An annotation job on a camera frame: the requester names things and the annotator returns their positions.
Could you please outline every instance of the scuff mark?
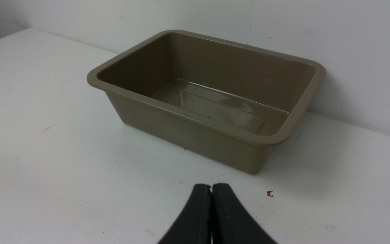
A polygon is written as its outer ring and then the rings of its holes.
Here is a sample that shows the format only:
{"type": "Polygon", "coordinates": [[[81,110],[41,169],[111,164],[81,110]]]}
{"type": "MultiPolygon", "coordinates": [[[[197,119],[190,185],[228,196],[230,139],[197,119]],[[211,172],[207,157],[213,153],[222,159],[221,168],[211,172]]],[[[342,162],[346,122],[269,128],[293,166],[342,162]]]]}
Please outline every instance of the scuff mark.
{"type": "Polygon", "coordinates": [[[42,132],[46,132],[47,130],[49,130],[50,128],[52,128],[54,125],[51,125],[49,126],[48,128],[46,128],[45,130],[43,130],[42,132]]]}

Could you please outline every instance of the rectangular bin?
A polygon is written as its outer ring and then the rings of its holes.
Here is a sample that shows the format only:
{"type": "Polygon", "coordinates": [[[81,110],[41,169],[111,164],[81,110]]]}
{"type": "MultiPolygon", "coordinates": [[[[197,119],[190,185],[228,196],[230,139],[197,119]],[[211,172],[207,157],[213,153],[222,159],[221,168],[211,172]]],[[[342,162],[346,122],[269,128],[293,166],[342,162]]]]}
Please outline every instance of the rectangular bin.
{"type": "Polygon", "coordinates": [[[291,135],[324,75],[311,60],[173,30],[87,80],[125,124],[255,174],[291,135]]]}

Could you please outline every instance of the white tabletop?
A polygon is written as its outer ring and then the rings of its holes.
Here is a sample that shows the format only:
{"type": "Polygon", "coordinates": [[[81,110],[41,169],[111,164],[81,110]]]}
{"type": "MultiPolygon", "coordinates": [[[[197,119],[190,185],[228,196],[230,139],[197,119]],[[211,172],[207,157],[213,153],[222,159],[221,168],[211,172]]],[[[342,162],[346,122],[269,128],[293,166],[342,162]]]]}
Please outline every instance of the white tabletop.
{"type": "Polygon", "coordinates": [[[251,176],[124,125],[86,81],[113,56],[0,40],[0,243],[153,244],[216,182],[280,244],[390,243],[389,136],[308,113],[251,176]]]}

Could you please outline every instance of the plastic tray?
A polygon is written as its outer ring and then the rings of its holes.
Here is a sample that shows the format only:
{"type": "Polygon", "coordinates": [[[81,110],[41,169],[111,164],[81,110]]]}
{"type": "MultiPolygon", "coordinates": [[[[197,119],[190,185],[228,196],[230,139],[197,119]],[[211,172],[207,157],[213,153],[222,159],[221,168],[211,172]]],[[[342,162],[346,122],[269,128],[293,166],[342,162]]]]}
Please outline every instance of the plastic tray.
{"type": "Polygon", "coordinates": [[[173,30],[87,80],[125,124],[255,174],[291,135],[324,76],[311,60],[173,30]]]}

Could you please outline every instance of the tray bottom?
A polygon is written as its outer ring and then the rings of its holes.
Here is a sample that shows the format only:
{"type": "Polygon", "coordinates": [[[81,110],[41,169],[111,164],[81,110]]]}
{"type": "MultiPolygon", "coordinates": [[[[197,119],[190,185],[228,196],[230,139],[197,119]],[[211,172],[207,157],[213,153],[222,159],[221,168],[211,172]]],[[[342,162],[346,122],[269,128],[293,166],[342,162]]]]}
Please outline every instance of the tray bottom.
{"type": "Polygon", "coordinates": [[[152,98],[262,136],[275,134],[288,112],[233,94],[175,79],[152,98]]]}

